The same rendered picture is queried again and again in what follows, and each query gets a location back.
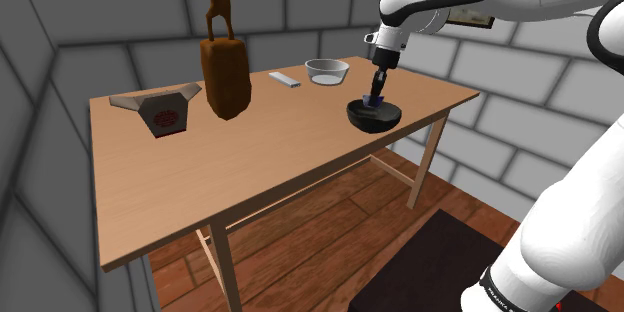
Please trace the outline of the clear glass bowl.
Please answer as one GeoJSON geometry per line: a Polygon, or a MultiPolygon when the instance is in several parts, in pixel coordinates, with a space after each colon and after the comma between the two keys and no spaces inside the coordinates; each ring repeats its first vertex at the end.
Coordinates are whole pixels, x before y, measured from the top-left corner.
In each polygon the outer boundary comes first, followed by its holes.
{"type": "Polygon", "coordinates": [[[323,86],[336,86],[343,83],[350,65],[336,59],[311,59],[305,62],[311,82],[323,86]]]}

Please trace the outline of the grey takeout box red print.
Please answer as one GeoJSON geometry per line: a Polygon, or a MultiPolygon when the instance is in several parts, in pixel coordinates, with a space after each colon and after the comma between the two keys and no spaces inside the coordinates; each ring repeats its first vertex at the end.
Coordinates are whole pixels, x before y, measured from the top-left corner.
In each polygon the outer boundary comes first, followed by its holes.
{"type": "Polygon", "coordinates": [[[111,96],[111,106],[137,111],[155,138],[187,129],[189,101],[201,90],[197,83],[139,96],[111,96]]]}

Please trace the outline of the black bowl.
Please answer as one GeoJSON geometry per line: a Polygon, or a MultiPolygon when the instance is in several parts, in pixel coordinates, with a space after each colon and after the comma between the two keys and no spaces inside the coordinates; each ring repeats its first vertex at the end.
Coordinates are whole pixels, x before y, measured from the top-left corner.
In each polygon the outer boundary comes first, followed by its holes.
{"type": "Polygon", "coordinates": [[[401,120],[401,109],[382,101],[379,107],[368,107],[362,99],[353,100],[346,107],[349,122],[360,131],[374,134],[394,128],[401,120]]]}

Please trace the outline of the grey remote control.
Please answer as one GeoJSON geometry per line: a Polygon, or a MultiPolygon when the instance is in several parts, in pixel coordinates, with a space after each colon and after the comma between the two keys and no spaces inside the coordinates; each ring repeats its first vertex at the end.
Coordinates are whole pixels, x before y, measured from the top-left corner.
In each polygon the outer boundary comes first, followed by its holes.
{"type": "Polygon", "coordinates": [[[287,75],[285,75],[285,74],[283,74],[281,72],[277,72],[277,71],[270,72],[269,76],[272,79],[280,82],[281,84],[283,84],[283,85],[285,85],[285,86],[287,86],[289,88],[296,88],[296,87],[300,87],[301,86],[301,83],[299,81],[297,81],[297,80],[295,80],[295,79],[293,79],[293,78],[291,78],[291,77],[289,77],[289,76],[287,76],[287,75]]]}

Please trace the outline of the brown figure on pedestal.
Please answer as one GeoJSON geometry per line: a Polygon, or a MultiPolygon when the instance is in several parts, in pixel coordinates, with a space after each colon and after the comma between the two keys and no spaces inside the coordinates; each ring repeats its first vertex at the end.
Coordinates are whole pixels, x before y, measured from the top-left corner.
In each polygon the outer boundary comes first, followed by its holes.
{"type": "Polygon", "coordinates": [[[208,38],[200,42],[205,93],[213,112],[230,120],[251,102],[247,50],[233,32],[231,0],[210,0],[205,17],[208,38]]]}

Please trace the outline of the light wooden table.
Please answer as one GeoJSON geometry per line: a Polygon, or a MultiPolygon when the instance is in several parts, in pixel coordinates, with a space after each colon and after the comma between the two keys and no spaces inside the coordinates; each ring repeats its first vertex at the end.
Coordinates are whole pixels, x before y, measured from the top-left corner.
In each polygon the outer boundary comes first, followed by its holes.
{"type": "Polygon", "coordinates": [[[406,70],[391,71],[384,94],[401,108],[390,131],[364,133],[347,104],[367,91],[374,66],[352,57],[344,82],[312,84],[304,66],[286,69],[286,87],[254,73],[249,107],[218,118],[203,97],[188,106],[182,133],[155,138],[135,112],[105,97],[90,102],[99,262],[114,270],[206,228],[208,256],[230,312],[242,312],[227,235],[275,205],[353,169],[413,132],[430,127],[425,175],[450,111],[476,91],[406,70]]]}

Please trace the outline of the dark robot stand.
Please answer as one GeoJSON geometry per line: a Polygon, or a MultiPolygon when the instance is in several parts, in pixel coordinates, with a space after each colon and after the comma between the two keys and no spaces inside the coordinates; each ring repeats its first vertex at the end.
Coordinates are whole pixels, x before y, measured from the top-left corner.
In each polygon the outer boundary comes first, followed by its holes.
{"type": "Polygon", "coordinates": [[[438,210],[350,301],[347,312],[461,312],[471,286],[485,295],[475,312],[528,312],[493,286],[488,269],[503,248],[438,210]]]}

